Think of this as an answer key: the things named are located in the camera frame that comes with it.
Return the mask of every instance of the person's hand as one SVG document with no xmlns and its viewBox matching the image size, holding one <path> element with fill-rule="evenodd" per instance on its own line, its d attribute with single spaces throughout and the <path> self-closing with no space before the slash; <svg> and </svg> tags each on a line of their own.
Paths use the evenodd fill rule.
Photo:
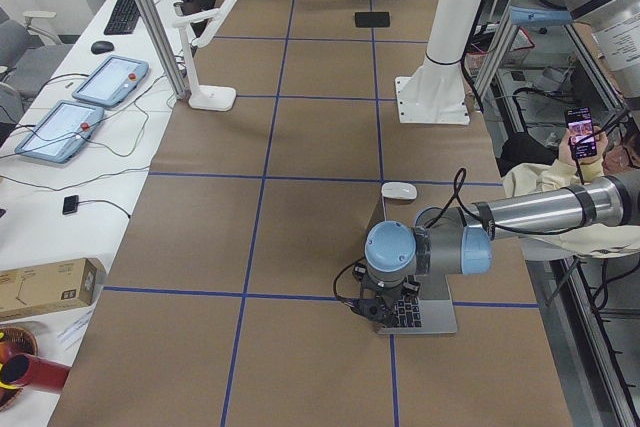
<svg viewBox="0 0 640 427">
<path fill-rule="evenodd" d="M 579 160 L 580 165 L 588 165 L 593 164 L 594 162 L 600 160 L 602 158 L 602 154 L 604 150 L 607 148 L 607 144 L 609 140 L 607 139 L 607 134 L 601 132 L 596 128 L 596 155 L 593 157 L 585 157 Z M 560 141 L 560 145 L 558 146 L 558 160 L 563 164 L 567 165 L 575 165 L 575 160 L 571 156 L 571 148 L 569 147 L 569 138 L 571 137 L 571 133 L 569 129 L 567 129 L 564 133 L 564 137 Z"/>
</svg>

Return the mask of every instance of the computer mouse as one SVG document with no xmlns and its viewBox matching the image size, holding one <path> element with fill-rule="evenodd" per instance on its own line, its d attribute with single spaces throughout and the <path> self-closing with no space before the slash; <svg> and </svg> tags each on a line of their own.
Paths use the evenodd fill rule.
<svg viewBox="0 0 640 427">
<path fill-rule="evenodd" d="M 418 196 L 418 191 L 405 182 L 386 182 L 382 184 L 382 196 L 385 199 L 413 200 Z"/>
<path fill-rule="evenodd" d="M 98 40 L 91 45 L 91 52 L 94 54 L 104 54 L 111 52 L 115 47 L 108 40 Z"/>
</svg>

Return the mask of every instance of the white desk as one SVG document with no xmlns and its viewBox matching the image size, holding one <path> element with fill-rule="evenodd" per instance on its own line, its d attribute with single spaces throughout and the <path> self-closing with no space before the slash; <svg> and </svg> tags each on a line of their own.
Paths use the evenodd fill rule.
<svg viewBox="0 0 640 427">
<path fill-rule="evenodd" d="M 114 54 L 143 59 L 149 62 L 149 73 L 138 89 L 123 104 L 108 110 L 107 116 L 92 140 L 108 145 L 119 153 L 132 150 L 145 115 L 129 106 L 154 80 L 163 75 L 160 60 L 140 19 L 131 35 L 104 36 L 103 30 L 116 0 L 107 0 L 85 32 L 62 62 L 54 76 L 66 73 L 91 73 L 109 54 L 93 55 L 93 42 L 106 39 L 114 43 Z M 177 0 L 155 0 L 174 53 L 181 51 L 178 31 L 170 27 L 173 4 Z M 82 79 L 67 78 L 45 87 L 22 118 L 22 124 L 35 124 L 58 100 L 72 99 L 71 93 Z M 23 182 L 61 188 L 84 182 L 101 174 L 125 169 L 147 167 L 155 154 L 175 102 L 166 79 L 159 80 L 153 89 L 138 101 L 140 109 L 149 116 L 144 136 L 131 155 L 119 157 L 103 146 L 90 144 L 66 165 L 52 165 L 32 161 L 22 156 L 0 159 L 0 176 Z M 0 156 L 11 154 L 27 132 L 14 133 L 0 149 Z M 0 219 L 0 270 L 54 262 L 79 257 L 97 257 L 107 269 L 124 235 L 128 219 L 118 209 L 104 203 L 80 206 L 77 213 L 63 216 L 62 202 L 68 195 L 78 194 L 80 200 L 104 199 L 122 206 L 128 212 L 136 201 L 146 179 L 146 170 L 112 176 L 80 187 L 53 192 L 8 180 L 0 181 L 0 206 L 7 210 Z M 91 308 L 47 314 L 3 325 L 21 325 L 31 330 L 38 340 L 43 357 L 71 365 L 80 342 L 64 349 L 56 336 L 82 317 Z M 44 426 L 55 408 L 58 396 L 24 390 L 17 402 L 0 412 L 0 424 L 12 427 Z"/>
</svg>

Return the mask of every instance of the laptop keyboard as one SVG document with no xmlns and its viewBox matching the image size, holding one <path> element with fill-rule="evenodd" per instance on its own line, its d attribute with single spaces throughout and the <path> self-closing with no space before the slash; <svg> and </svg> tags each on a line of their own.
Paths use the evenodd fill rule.
<svg viewBox="0 0 640 427">
<path fill-rule="evenodd" d="M 395 312 L 398 318 L 397 327 L 422 327 L 417 296 L 407 295 L 398 300 L 395 305 Z"/>
</svg>

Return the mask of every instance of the black phone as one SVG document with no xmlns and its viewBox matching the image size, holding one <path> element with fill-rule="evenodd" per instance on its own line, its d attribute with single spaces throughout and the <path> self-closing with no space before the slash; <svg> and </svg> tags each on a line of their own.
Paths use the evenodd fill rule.
<svg viewBox="0 0 640 427">
<path fill-rule="evenodd" d="M 593 122 L 589 107 L 579 107 L 565 111 L 564 118 L 571 137 L 569 146 L 574 159 L 584 159 L 597 155 L 595 137 L 593 135 Z"/>
</svg>

